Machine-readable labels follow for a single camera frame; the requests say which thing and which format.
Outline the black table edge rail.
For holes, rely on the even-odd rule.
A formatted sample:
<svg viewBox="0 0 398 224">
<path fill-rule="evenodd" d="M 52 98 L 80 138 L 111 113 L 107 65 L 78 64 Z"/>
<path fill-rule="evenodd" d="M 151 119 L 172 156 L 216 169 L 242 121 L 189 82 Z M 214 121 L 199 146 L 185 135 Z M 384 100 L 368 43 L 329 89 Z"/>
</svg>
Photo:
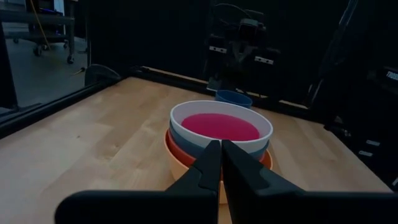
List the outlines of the black table edge rail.
<svg viewBox="0 0 398 224">
<path fill-rule="evenodd" d="M 122 78 L 106 79 L 105 81 L 94 83 L 57 100 L 33 106 L 31 109 L 25 110 L 24 112 L 14 113 L 10 118 L 0 121 L 0 139 L 74 105 L 105 88 L 113 86 L 121 80 Z"/>
<path fill-rule="evenodd" d="M 129 72 L 132 77 L 137 77 L 164 85 L 174 86 L 204 95 L 215 96 L 215 92 L 212 90 L 208 90 L 208 83 L 203 80 L 197 80 L 195 78 L 143 66 L 133 66 L 129 69 Z M 265 95 L 246 92 L 239 89 L 237 89 L 236 91 L 250 97 L 250 99 L 252 99 L 253 101 L 252 105 L 256 108 L 319 123 L 319 120 L 316 118 L 316 116 L 313 115 L 313 113 L 303 105 L 297 105 L 283 100 L 272 101 L 269 97 Z"/>
</svg>

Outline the black partition foot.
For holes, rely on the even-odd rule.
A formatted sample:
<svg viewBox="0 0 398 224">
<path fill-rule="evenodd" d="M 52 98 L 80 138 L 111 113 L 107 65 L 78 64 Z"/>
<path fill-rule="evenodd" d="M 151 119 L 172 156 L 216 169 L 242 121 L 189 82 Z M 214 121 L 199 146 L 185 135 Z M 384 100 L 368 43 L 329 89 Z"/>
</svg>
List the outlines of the black partition foot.
<svg viewBox="0 0 398 224">
<path fill-rule="evenodd" d="M 118 82 L 122 77 L 113 69 L 99 64 L 91 64 L 85 70 L 85 86 L 98 82 Z"/>
</svg>

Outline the white bowl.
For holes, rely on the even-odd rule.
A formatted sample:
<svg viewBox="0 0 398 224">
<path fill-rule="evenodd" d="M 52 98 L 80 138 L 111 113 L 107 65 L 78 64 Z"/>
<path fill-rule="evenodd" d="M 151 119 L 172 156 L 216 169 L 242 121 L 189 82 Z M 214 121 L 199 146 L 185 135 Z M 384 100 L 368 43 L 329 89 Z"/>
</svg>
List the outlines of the white bowl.
<svg viewBox="0 0 398 224">
<path fill-rule="evenodd" d="M 263 115 L 242 106 L 220 101 L 198 100 L 187 101 L 174 106 L 170 112 L 171 127 L 187 141 L 201 147 L 206 147 L 210 141 L 219 137 L 209 137 L 183 127 L 183 121 L 198 114 L 221 114 L 239 118 L 253 125 L 259 132 L 259 137 L 251 140 L 234 140 L 237 146 L 248 153 L 254 153 L 264 148 L 269 142 L 273 125 Z"/>
</svg>

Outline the wheeled equipment cart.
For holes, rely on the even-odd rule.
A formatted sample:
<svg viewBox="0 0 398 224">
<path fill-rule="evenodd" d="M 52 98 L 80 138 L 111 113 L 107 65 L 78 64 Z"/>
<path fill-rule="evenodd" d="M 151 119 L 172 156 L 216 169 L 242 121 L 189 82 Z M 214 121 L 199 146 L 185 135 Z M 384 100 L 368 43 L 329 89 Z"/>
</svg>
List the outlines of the wheeled equipment cart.
<svg viewBox="0 0 398 224">
<path fill-rule="evenodd" d="M 75 18 L 74 3 L 77 0 L 67 0 L 69 15 L 64 16 L 58 12 L 41 13 L 34 0 L 28 0 L 31 11 L 10 11 L 0 9 L 0 24 L 3 22 L 27 24 L 27 32 L 6 32 L 5 39 L 11 39 L 14 43 L 19 40 L 28 40 L 35 43 L 33 54 L 36 57 L 50 49 L 52 43 L 63 43 L 63 47 L 69 50 L 67 63 L 75 62 Z"/>
</svg>

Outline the blue plastic cup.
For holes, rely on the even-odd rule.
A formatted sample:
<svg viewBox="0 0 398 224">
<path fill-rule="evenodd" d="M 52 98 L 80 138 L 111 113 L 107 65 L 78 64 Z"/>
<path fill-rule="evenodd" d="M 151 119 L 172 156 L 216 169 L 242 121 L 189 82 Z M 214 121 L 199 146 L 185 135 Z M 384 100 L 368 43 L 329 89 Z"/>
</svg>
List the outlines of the blue plastic cup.
<svg viewBox="0 0 398 224">
<path fill-rule="evenodd" d="M 218 90 L 215 95 L 215 100 L 245 108 L 250 108 L 252 106 L 252 99 L 250 99 L 250 97 L 231 90 Z"/>
</svg>

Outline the black frame with white label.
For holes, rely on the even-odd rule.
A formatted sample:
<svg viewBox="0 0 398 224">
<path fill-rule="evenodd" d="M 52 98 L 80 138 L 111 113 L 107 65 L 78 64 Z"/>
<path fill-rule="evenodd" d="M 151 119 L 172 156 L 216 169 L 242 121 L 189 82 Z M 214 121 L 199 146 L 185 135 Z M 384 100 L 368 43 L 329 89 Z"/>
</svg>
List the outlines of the black frame with white label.
<svg viewBox="0 0 398 224">
<path fill-rule="evenodd" d="M 322 44 L 306 104 L 398 192 L 398 0 L 320 0 Z"/>
</svg>

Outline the red bowl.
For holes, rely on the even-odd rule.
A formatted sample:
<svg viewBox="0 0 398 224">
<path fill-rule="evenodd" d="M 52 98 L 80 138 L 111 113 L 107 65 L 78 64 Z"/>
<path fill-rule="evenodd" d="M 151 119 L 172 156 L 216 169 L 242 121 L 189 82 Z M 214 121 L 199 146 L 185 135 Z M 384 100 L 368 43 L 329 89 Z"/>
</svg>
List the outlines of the red bowl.
<svg viewBox="0 0 398 224">
<path fill-rule="evenodd" d="M 166 145 L 169 148 L 169 151 L 173 154 L 173 156 L 178 159 L 185 166 L 190 166 L 194 163 L 195 158 L 191 155 L 187 154 L 183 151 L 173 140 L 170 130 L 167 130 L 165 135 Z M 261 157 L 259 158 L 259 162 L 261 162 L 264 166 L 269 169 L 272 169 L 272 158 L 271 155 L 264 151 L 261 153 Z"/>
</svg>

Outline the black partition panel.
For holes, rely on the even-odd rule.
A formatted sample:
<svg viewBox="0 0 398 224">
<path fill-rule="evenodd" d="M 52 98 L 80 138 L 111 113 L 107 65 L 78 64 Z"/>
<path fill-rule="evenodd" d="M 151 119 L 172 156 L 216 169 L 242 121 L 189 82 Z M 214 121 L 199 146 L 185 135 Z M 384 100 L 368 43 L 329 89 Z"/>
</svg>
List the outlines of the black partition panel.
<svg viewBox="0 0 398 224">
<path fill-rule="evenodd" d="M 147 66 L 206 80 L 206 39 L 211 7 L 230 3 L 264 14 L 267 43 L 279 49 L 275 72 L 243 86 L 269 94 L 305 93 L 316 79 L 322 44 L 310 25 L 320 0 L 79 0 L 85 8 L 93 63 L 119 72 Z"/>
</svg>

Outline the orange bowl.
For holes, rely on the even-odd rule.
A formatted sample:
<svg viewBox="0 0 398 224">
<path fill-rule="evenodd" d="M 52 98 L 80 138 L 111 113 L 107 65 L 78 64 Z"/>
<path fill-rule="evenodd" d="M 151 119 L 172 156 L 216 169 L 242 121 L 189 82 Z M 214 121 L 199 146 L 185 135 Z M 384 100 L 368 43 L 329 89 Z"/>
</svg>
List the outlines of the orange bowl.
<svg viewBox="0 0 398 224">
<path fill-rule="evenodd" d="M 173 154 L 169 151 L 168 146 L 166 145 L 166 140 L 164 137 L 164 145 L 166 148 L 166 151 L 169 154 L 169 164 L 170 164 L 170 170 L 171 173 L 174 177 L 175 180 L 178 180 L 182 175 L 184 175 L 184 173 L 186 173 L 186 171 L 188 170 L 189 166 L 185 166 L 184 164 L 182 164 L 178 159 L 176 159 Z M 228 203 L 227 198 L 226 198 L 226 192 L 224 189 L 224 184 L 223 181 L 221 180 L 220 183 L 220 199 L 219 199 L 219 203 L 220 204 L 226 204 Z"/>
</svg>

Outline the pink plate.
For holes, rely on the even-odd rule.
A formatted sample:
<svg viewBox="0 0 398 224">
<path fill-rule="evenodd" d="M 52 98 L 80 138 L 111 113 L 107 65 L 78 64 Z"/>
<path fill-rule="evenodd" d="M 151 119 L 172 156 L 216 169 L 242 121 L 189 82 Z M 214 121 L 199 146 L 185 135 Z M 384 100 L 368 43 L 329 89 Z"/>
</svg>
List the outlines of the pink plate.
<svg viewBox="0 0 398 224">
<path fill-rule="evenodd" d="M 248 121 L 218 113 L 200 113 L 185 118 L 181 125 L 209 138 L 251 141 L 260 138 L 258 129 Z"/>
</svg>

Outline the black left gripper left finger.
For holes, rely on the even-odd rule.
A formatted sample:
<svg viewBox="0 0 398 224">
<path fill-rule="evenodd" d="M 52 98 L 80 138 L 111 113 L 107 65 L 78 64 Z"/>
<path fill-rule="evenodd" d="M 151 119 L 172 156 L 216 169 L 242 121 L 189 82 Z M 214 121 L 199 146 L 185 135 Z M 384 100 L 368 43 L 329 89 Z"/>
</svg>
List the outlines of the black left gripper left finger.
<svg viewBox="0 0 398 224">
<path fill-rule="evenodd" d="M 63 199 L 55 224 L 217 224 L 221 144 L 201 156 L 164 191 L 85 190 Z"/>
</svg>

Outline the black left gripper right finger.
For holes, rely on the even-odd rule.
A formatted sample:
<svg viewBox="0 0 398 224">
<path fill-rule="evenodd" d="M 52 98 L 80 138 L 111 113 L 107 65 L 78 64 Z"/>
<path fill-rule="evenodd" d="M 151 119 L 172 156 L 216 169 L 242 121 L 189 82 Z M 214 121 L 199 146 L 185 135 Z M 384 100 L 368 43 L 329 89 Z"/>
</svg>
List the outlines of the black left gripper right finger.
<svg viewBox="0 0 398 224">
<path fill-rule="evenodd" d="M 221 148 L 233 224 L 398 224 L 398 194 L 306 191 L 231 141 Z"/>
</svg>

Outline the dark blue-grey bowl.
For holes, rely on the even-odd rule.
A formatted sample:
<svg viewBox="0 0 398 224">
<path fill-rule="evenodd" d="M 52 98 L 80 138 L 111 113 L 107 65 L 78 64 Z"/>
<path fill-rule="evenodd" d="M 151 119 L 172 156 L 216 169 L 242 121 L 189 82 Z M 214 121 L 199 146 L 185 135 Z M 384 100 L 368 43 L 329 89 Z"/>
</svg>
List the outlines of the dark blue-grey bowl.
<svg viewBox="0 0 398 224">
<path fill-rule="evenodd" d="M 185 138 L 183 138 L 181 135 L 179 135 L 173 128 L 172 123 L 169 123 L 169 130 L 172 136 L 172 139 L 174 142 L 182 149 L 184 150 L 187 154 L 191 155 L 192 157 L 199 157 L 202 151 L 205 149 L 204 147 L 198 146 Z M 256 159 L 261 159 L 261 157 L 264 155 L 264 153 L 267 151 L 267 148 L 269 147 L 270 141 L 267 142 L 267 144 L 255 151 L 255 152 L 250 152 L 249 154 L 256 158 Z"/>
</svg>

